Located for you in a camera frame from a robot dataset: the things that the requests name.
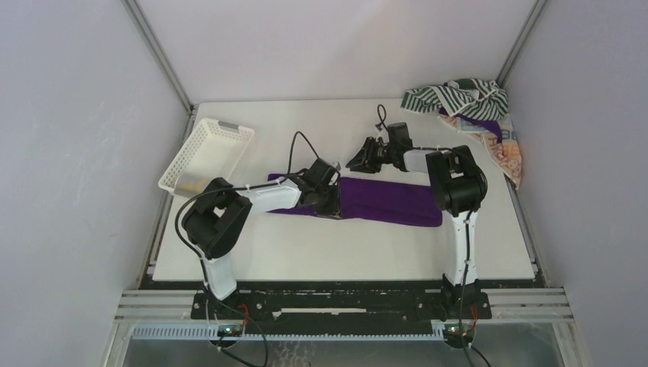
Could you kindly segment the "white plastic basket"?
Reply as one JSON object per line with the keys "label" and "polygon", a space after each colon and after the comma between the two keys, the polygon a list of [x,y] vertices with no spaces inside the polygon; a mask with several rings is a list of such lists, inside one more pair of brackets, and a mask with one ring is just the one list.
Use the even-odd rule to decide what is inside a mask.
{"label": "white plastic basket", "polygon": [[238,164],[250,153],[255,131],[211,118],[200,119],[158,181],[162,190],[174,196],[177,179],[183,175],[230,181]]}

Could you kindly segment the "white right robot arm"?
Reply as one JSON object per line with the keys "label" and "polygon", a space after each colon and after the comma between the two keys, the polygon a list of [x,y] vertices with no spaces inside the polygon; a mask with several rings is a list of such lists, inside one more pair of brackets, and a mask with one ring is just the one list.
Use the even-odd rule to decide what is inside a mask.
{"label": "white right robot arm", "polygon": [[383,165],[391,164],[403,172],[427,174],[435,205],[452,224],[447,235],[449,259],[443,280],[451,287],[475,283],[478,279],[475,221],[488,192],[488,180],[470,147],[416,147],[407,123],[390,124],[385,129],[387,141],[366,138],[345,167],[354,172],[376,174]]}

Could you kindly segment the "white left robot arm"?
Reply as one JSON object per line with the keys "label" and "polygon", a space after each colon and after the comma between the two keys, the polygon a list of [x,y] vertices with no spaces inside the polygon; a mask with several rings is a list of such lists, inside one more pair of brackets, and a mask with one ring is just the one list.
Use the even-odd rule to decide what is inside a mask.
{"label": "white left robot arm", "polygon": [[199,259],[209,309],[222,319],[233,317],[239,299],[230,252],[247,220],[275,210],[310,209],[317,216],[340,219],[339,167],[317,158],[308,168],[281,174],[257,185],[236,187],[223,177],[209,182],[177,211],[174,229]]}

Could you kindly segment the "yellow grey patterned towel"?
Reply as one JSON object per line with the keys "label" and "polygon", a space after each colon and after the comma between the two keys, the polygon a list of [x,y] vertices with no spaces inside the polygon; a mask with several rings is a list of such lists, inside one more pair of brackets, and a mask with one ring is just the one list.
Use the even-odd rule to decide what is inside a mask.
{"label": "yellow grey patterned towel", "polygon": [[174,192],[181,196],[195,196],[204,191],[209,179],[183,175],[177,179]]}

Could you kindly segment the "purple towel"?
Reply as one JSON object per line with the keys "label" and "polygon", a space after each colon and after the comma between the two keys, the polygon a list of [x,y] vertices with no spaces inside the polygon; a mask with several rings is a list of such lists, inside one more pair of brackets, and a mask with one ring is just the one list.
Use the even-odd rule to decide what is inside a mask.
{"label": "purple towel", "polygon": [[341,219],[424,228],[442,225],[442,211],[428,186],[353,177],[340,178],[338,185]]}

